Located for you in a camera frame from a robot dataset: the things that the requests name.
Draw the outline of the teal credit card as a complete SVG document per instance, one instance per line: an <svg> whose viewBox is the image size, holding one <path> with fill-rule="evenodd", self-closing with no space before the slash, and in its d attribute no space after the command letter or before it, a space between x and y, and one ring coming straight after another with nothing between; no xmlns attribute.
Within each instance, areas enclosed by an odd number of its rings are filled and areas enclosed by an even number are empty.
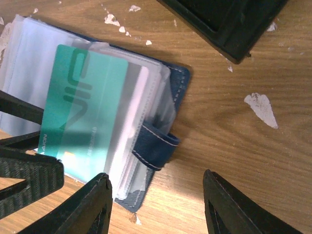
<svg viewBox="0 0 312 234"><path fill-rule="evenodd" d="M59 45L38 153L61 160L81 182L102 173L127 70L123 58Z"/></svg>

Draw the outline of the blue card holder wallet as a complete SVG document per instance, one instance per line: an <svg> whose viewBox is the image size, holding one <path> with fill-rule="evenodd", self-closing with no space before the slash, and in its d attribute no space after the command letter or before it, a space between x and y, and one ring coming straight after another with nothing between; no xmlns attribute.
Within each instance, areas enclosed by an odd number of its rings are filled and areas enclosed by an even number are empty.
<svg viewBox="0 0 312 234"><path fill-rule="evenodd" d="M105 161L114 202L135 213L155 172L179 144L170 133L190 79L187 68L46 24L15 16L0 36L0 91L44 110L56 50L72 46L128 61L128 70ZM12 136L41 125L0 113L0 127Z"/></svg>

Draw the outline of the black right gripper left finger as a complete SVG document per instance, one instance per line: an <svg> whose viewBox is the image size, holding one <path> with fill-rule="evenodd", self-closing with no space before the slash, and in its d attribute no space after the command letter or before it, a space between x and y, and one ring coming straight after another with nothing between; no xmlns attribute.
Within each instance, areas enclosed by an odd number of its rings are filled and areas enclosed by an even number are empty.
<svg viewBox="0 0 312 234"><path fill-rule="evenodd" d="M112 212L112 184L100 173L50 213L20 234L107 234Z"/></svg>

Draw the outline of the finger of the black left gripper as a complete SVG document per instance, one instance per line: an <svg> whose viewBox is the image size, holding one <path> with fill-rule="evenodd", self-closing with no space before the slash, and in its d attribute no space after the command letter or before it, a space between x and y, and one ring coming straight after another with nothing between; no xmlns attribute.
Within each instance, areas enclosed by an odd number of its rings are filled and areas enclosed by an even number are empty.
<svg viewBox="0 0 312 234"><path fill-rule="evenodd" d="M0 111L41 125L43 109L18 99L4 91L0 92ZM1 146L38 146L40 131L0 140Z"/></svg>
<svg viewBox="0 0 312 234"><path fill-rule="evenodd" d="M53 156L29 155L3 147L0 149L0 176L21 180L0 191L0 217L5 218L61 189L64 166Z"/></svg>

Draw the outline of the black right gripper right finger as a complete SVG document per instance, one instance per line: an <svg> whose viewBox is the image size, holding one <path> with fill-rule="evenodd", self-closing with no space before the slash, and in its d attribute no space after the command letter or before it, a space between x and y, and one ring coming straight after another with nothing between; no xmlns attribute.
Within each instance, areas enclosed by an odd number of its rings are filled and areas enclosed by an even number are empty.
<svg viewBox="0 0 312 234"><path fill-rule="evenodd" d="M205 216L210 234L299 234L216 172L203 175Z"/></svg>

